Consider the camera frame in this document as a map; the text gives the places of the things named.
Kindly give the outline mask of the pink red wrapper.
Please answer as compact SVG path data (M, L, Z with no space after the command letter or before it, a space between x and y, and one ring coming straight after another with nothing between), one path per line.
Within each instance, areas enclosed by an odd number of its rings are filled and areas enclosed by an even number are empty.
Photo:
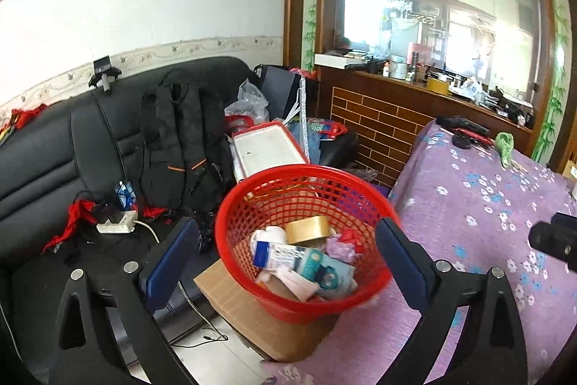
M326 241L325 251L331 258L346 264L354 264L365 252L359 232L345 229L333 233Z

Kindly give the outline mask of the blue white medicine box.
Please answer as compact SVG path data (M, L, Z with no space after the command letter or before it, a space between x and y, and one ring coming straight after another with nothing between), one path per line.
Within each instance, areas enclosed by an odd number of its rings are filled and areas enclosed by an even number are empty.
M258 269L276 271L286 267L296 271L310 248L283 243L257 241L252 262Z

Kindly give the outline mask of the yellow plastic lid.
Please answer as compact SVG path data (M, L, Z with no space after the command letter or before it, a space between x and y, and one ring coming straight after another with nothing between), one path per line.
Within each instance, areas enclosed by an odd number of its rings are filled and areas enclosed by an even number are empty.
M292 221L285 226L288 244L302 244L331 236L331 227L326 216L313 216Z

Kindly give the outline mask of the teal cartoon tissue pack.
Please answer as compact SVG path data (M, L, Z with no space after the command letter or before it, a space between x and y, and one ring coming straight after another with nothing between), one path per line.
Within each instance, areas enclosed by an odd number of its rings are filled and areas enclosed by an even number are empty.
M351 295L358 284L355 267L331 258L312 248L305 248L294 264L294 270L304 279L319 284L317 294L327 300L339 300Z

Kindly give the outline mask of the white plastic bottle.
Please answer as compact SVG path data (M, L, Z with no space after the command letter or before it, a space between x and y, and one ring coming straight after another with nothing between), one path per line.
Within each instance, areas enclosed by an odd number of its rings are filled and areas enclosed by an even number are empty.
M287 244L287 233L279 226L267 226L264 229L257 229L250 237L250 249L254 252L257 248L257 243L271 242Z

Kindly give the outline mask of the red mesh trash basket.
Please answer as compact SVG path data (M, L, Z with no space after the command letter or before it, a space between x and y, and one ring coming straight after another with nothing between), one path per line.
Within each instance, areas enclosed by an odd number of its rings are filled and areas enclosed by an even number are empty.
M258 172L225 197L215 235L225 268L264 310L310 323L370 300L391 279L376 224L398 218L374 187L341 170Z

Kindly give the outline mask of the purple floral tablecloth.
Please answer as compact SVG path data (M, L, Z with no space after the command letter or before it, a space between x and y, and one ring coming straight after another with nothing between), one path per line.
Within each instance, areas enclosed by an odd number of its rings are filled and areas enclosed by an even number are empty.
M556 213L574 215L572 185L562 175L515 153L503 167L494 150L458 149L434 123L419 133L389 193L403 231L433 259L461 272L502 268L514 293L536 383L576 323L576 276L565 263L531 248L531 227ZM419 320L395 283L338 319L307 359L264 363L277 384L374 384L399 354Z

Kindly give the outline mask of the white power strip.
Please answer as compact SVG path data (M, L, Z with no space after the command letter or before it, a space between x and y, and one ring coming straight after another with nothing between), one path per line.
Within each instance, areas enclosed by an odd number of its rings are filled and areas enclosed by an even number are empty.
M118 222L107 220L104 223L97 224L96 228L102 235L128 235L128 233L135 230L137 222L137 211L124 211Z

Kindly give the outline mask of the green cloth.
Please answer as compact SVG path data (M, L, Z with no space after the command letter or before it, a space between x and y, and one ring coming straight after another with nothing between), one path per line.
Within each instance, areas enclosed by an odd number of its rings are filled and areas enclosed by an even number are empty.
M514 136L511 133L499 132L494 138L493 145L500 156L502 168L509 168L512 151L514 150Z

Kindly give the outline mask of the black leather sofa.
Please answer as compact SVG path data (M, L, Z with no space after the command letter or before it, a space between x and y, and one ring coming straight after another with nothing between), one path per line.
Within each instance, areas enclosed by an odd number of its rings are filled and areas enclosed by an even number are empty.
M184 308L184 288L216 258L215 217L195 219L173 210L147 208L137 195L136 153L142 145L142 98L176 69L202 79L224 109L239 85L256 75L239 58L201 58L121 79L111 94L92 90L44 109L1 147L1 380L48 383L55 356L56 320L70 275L97 281L125 263L142 261L183 218L199 234L168 303L165 316ZM128 235L102 235L96 225L137 211ZM121 351L132 347L114 308L107 310Z

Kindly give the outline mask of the black red tools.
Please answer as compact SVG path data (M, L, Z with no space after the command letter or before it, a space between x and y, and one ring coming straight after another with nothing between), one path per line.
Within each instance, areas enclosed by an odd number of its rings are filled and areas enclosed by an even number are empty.
M438 116L435 123L442 129L455 133L467 135L470 137L472 144L491 146L493 141L487 128L457 115L453 117Z

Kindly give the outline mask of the black key fob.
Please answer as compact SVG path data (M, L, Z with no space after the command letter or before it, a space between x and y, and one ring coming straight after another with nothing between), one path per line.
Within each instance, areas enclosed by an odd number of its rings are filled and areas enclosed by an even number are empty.
M472 142L469 136L455 133L452 137L452 144L458 149L470 149Z

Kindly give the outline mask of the cardboard box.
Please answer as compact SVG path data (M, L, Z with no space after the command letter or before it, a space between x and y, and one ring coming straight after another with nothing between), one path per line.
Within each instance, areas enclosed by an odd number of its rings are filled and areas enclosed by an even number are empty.
M293 363L311 356L338 320L336 316L325 316L312 323L278 320L266 313L220 261L196 276L195 284L239 337L272 362Z

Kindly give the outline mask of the black backpack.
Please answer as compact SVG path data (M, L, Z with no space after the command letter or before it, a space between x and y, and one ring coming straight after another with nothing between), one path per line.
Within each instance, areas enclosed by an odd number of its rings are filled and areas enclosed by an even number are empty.
M142 98L133 183L147 208L212 220L235 179L224 105L205 81L176 69Z

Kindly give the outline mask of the wooden brick counter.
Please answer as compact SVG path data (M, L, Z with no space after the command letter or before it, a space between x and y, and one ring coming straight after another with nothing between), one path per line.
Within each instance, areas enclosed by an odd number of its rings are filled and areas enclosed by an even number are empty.
M359 136L356 162L372 168L379 185L392 188L416 146L417 135L438 116L463 116L491 131L514 135L525 156L534 149L533 132L494 112L428 91L422 86L362 71L317 65L318 112Z

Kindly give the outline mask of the red framed white board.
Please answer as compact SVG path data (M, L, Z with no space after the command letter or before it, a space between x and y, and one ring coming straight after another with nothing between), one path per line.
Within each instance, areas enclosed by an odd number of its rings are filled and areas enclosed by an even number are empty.
M280 122L268 122L236 133L230 140L234 175L239 183L261 171L309 159Z

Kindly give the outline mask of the clear plastic bag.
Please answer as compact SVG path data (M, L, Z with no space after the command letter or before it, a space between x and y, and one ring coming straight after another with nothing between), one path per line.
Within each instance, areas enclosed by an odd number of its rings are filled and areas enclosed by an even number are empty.
M248 79L239 85L236 102L224 109L226 116L247 116L255 125L269 121L269 102L258 87Z

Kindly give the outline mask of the dark shopping bag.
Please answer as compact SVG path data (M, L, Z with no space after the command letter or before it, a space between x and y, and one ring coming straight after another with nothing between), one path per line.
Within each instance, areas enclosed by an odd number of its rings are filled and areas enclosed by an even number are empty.
M307 111L315 113L319 82L311 72L283 65L257 65L257 87L266 98L269 119L285 119L297 102L300 80L305 80Z

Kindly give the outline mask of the black phone mount clamp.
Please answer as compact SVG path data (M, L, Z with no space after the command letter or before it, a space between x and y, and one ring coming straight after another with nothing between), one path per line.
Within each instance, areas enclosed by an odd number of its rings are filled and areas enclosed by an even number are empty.
M111 94L111 82L121 75L121 70L111 63L109 56L93 62L93 74L89 79L90 88L101 87L106 95Z

